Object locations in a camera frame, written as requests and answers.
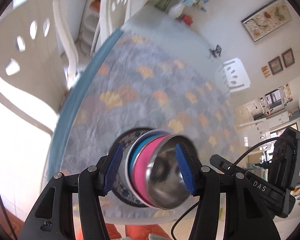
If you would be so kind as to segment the magenta steel bowl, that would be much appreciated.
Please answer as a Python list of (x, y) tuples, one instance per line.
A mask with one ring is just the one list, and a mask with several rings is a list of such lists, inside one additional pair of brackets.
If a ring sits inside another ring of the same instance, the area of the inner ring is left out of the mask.
[(196, 150), (189, 138), (169, 134), (150, 142), (136, 162), (133, 175), (135, 186), (143, 198), (157, 209), (175, 209), (190, 196), (175, 157), (175, 147), (180, 142)]

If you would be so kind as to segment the blue floral plate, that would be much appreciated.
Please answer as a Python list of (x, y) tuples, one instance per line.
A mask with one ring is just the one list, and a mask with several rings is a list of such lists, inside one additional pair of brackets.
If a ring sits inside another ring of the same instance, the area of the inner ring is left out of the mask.
[(138, 200), (138, 198), (136, 198), (136, 196), (128, 186), (125, 167), (127, 155), (129, 149), (131, 148), (133, 143), (138, 139), (138, 137), (140, 137), (148, 131), (151, 131), (152, 129), (153, 128), (150, 127), (137, 127), (129, 129), (121, 135), (119, 135), (114, 140), (114, 143), (121, 144), (123, 149), (123, 157), (115, 178), (112, 192), (121, 202), (132, 207), (146, 208), (147, 205), (143, 204), (143, 202)]

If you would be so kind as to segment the pink ceramic bowl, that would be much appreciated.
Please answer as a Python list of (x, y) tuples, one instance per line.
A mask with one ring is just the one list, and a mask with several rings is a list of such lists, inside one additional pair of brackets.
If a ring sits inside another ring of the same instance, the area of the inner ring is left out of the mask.
[(136, 165), (136, 162), (141, 154), (141, 152), (143, 151), (143, 149), (150, 143), (152, 142), (153, 140), (155, 139), (158, 139), (160, 137), (166, 137), (170, 134), (170, 132), (168, 131), (168, 134), (165, 134), (165, 135), (162, 135), (162, 136), (159, 136), (159, 137), (156, 137), (154, 139), (151, 139), (149, 142), (147, 142), (145, 144), (145, 146), (142, 147), (141, 151), (138, 153), (135, 161), (134, 161), (134, 164), (133, 164), (133, 169), (132, 169), (132, 181), (130, 181), (130, 178), (129, 178), (129, 175), (128, 175), (128, 171), (127, 171), (127, 159), (128, 159), (128, 153), (127, 153), (127, 156), (125, 158), (125, 162), (124, 162), (124, 171), (125, 171), (125, 179), (126, 179), (126, 182), (127, 182), (127, 185), (128, 185), (128, 188), (130, 189), (130, 191), (132, 191), (132, 194), (137, 198), (137, 200), (139, 200), (143, 205), (147, 206), (147, 207), (155, 207), (150, 201), (146, 200), (145, 198), (143, 198), (143, 196), (138, 192), (136, 186), (135, 186), (135, 183), (134, 183), (134, 168), (135, 168), (135, 165)]

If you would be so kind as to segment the fan-pattern tablecloth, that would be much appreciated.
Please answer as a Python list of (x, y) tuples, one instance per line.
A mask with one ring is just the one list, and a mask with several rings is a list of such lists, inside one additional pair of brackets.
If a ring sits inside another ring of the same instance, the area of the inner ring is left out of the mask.
[(202, 164), (239, 155), (239, 138), (221, 63), (203, 43), (163, 49), (131, 31), (115, 31), (104, 59), (93, 58), (62, 111), (45, 168), (76, 174), (118, 140), (130, 145), (147, 128), (190, 138)]

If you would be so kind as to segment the white chair far side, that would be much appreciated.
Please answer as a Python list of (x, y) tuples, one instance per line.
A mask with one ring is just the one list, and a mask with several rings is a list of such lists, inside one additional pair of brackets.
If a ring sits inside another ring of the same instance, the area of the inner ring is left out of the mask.
[(223, 93), (237, 93), (250, 87), (250, 79), (241, 59), (225, 61), (215, 71), (216, 85)]

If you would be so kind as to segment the small framed picture left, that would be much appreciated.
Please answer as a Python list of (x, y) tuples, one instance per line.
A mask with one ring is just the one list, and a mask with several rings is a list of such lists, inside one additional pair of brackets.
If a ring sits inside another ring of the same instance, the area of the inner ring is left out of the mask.
[(269, 65), (271, 73), (273, 75), (276, 75), (283, 71), (283, 66), (282, 66), (281, 59), (279, 56), (277, 56), (276, 58), (269, 61), (268, 65)]

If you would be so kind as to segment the small framed picture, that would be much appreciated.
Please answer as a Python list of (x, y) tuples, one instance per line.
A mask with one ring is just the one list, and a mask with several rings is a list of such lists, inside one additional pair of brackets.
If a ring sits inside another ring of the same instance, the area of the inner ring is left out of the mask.
[(269, 61), (268, 65), (269, 65), (271, 73), (273, 75), (276, 75), (283, 71), (283, 66), (282, 66), (281, 59), (279, 56), (277, 56), (276, 58)]
[(287, 51), (282, 53), (282, 59), (286, 68), (290, 67), (295, 63), (292, 48), (289, 48)]

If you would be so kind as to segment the small framed picture right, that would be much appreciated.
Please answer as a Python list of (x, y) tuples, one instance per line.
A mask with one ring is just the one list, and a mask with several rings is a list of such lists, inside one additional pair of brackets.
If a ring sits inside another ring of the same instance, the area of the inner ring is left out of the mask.
[(289, 48), (287, 51), (282, 53), (282, 59), (286, 68), (290, 67), (295, 63), (292, 48)]

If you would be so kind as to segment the black phone stand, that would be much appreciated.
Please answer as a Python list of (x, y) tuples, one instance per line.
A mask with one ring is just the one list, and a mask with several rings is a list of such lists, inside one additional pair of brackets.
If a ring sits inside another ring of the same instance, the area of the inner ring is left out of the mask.
[(219, 58), (219, 57), (221, 57), (221, 53), (222, 53), (222, 48), (218, 44), (215, 47), (215, 49), (212, 49), (212, 48), (209, 49), (209, 59), (211, 59), (211, 58)]

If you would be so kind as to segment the white corner shelf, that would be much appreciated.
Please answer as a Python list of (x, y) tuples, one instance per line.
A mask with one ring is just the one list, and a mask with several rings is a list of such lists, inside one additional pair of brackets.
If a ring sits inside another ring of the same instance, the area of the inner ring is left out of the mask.
[(89, 56), (98, 24), (99, 12), (91, 7), (94, 0), (86, 0), (79, 30), (80, 49), (85, 56)]

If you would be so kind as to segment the white chair near left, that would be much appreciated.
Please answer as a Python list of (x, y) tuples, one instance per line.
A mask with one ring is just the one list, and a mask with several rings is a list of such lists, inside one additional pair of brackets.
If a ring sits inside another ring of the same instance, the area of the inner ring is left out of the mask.
[(27, 0), (0, 20), (0, 78), (59, 113), (78, 52), (59, 0)]

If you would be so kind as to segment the large framed picture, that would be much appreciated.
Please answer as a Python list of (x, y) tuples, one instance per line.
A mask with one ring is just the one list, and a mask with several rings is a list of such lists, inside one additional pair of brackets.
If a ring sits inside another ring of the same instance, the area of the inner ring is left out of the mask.
[(292, 21), (285, 0), (273, 0), (241, 21), (254, 42)]

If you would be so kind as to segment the white ceramic vase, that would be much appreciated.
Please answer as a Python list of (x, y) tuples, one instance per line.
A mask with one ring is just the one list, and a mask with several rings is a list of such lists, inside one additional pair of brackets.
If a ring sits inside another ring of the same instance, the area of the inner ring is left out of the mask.
[(172, 6), (168, 11), (168, 16), (172, 19), (179, 18), (183, 13), (183, 9), (185, 8), (185, 4), (183, 2), (179, 2), (178, 4)]

